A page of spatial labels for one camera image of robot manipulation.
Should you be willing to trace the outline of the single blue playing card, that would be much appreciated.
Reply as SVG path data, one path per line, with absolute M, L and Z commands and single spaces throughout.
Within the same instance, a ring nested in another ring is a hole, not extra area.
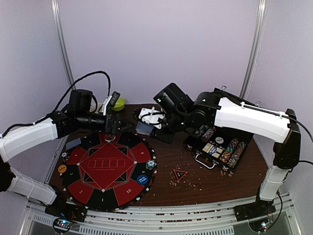
M 77 138 L 77 139 L 74 139 L 72 141 L 69 141 L 66 143 L 66 150 L 70 150 L 76 146 L 79 146 L 81 144 L 81 139 L 80 138 Z

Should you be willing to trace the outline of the blue playing card deck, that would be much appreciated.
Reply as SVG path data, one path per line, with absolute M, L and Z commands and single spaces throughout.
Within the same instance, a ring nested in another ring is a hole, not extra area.
M 146 124 L 140 121 L 137 123 L 136 128 L 135 128 L 137 133 L 142 134 L 142 135 L 147 135 L 147 136 L 151 135 L 153 129 L 154 129 L 153 125 Z

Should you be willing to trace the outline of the teal poker chip stack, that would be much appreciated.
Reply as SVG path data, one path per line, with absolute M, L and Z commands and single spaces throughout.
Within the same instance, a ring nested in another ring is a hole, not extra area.
M 156 166 L 157 166 L 157 163 L 156 163 L 155 160 L 149 160 L 149 161 L 146 162 L 146 168 L 147 168 L 148 170 L 152 170 L 152 169 L 154 169 Z

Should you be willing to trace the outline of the small poker chip stack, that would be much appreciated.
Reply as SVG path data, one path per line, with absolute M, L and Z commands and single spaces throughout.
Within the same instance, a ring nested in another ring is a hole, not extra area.
M 63 162 L 66 162 L 68 160 L 68 153 L 67 152 L 63 152 L 61 154 L 61 157 L 62 157 L 62 161 Z

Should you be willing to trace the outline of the orange big blind button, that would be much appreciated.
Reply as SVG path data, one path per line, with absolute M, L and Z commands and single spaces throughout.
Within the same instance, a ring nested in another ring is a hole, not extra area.
M 62 165 L 60 165 L 60 166 L 58 167 L 58 172 L 59 172 L 60 174 L 65 173 L 66 170 L 67 170 L 67 166 L 66 166 L 65 164 L 62 164 Z

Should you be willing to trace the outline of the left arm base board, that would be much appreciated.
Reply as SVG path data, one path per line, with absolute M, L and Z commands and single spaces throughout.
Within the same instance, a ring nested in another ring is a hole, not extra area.
M 68 232 L 78 231 L 80 223 L 85 221 L 87 209 L 68 204 L 68 211 L 57 212 L 51 206 L 46 206 L 45 213 L 54 216 L 52 228 L 57 234 L 65 234 Z

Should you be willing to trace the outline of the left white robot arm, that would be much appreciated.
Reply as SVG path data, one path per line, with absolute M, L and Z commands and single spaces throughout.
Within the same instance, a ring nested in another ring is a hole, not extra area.
M 18 154 L 41 143 L 60 139 L 80 129 L 101 131 L 117 135 L 130 130 L 133 124 L 119 114 L 111 113 L 120 93 L 113 92 L 102 106 L 103 111 L 91 111 L 94 95 L 88 90 L 73 90 L 69 102 L 62 110 L 55 110 L 43 120 L 23 124 L 19 128 L 0 136 L 0 190 L 11 191 L 26 198 L 38 200 L 59 216 L 66 217 L 70 206 L 54 188 L 32 179 L 10 166 L 9 161 Z

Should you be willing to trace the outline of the right arm base board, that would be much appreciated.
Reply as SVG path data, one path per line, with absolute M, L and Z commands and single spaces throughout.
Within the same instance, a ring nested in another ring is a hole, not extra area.
M 256 233 L 266 232 L 270 228 L 274 212 L 274 205 L 250 203 L 234 207 L 237 221 L 247 220 L 249 227 Z

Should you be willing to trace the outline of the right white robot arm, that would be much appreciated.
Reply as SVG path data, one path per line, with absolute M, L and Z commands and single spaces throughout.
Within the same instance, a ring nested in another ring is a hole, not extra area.
M 269 201 L 274 199 L 287 172 L 299 163 L 301 134 L 294 110 L 263 109 L 220 89 L 202 92 L 192 100 L 175 83 L 157 93 L 154 101 L 165 112 L 159 137 L 162 141 L 201 125 L 241 130 L 273 140 L 273 163 L 260 185 L 259 199 L 250 210 L 261 216 L 269 209 Z

